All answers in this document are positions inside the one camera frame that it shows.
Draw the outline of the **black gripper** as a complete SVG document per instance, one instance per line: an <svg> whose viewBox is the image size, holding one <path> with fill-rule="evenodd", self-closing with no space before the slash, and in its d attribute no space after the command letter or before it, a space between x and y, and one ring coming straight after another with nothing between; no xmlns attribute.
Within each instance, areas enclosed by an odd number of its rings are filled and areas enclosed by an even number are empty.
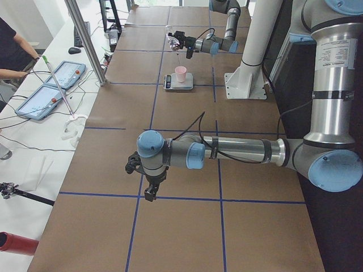
<svg viewBox="0 0 363 272"><path fill-rule="evenodd" d="M146 179L149 183L149 187L144 191L144 196L147 201L152 202L157 199L157 191L160 184L167 177L167 170L168 167L160 167L156 170L144 169Z"/></svg>
<svg viewBox="0 0 363 272"><path fill-rule="evenodd" d="M196 38L187 36L185 39L178 39L176 49L182 50L185 46L188 52L193 52L195 49Z"/></svg>

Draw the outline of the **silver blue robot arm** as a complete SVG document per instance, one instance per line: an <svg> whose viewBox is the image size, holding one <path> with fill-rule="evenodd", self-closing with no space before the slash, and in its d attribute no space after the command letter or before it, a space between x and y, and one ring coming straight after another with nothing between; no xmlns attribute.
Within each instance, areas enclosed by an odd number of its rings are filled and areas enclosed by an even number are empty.
<svg viewBox="0 0 363 272"><path fill-rule="evenodd" d="M225 34L223 37L216 35L216 23L209 24L209 13L218 12L227 16ZM173 15L177 19L172 20L175 26L206 27L197 37L189 36L181 30L167 30L166 37L169 47L173 51L185 49L186 58L192 58L194 53L217 54L220 50L235 53L238 49L237 35L238 20L241 15L241 7L238 1L210 1L208 8L191 7L174 10Z"/></svg>
<svg viewBox="0 0 363 272"><path fill-rule="evenodd" d="M362 2L294 1L289 34L293 43L316 43L309 133L302 139L270 141L204 137L187 131L165 139L155 130L145 131L125 169L146 177L146 200L156 199L171 166L201 169L206 158L274 163L297 171L327 192L343 192L359 182L362 160L353 150L349 117Z"/></svg>

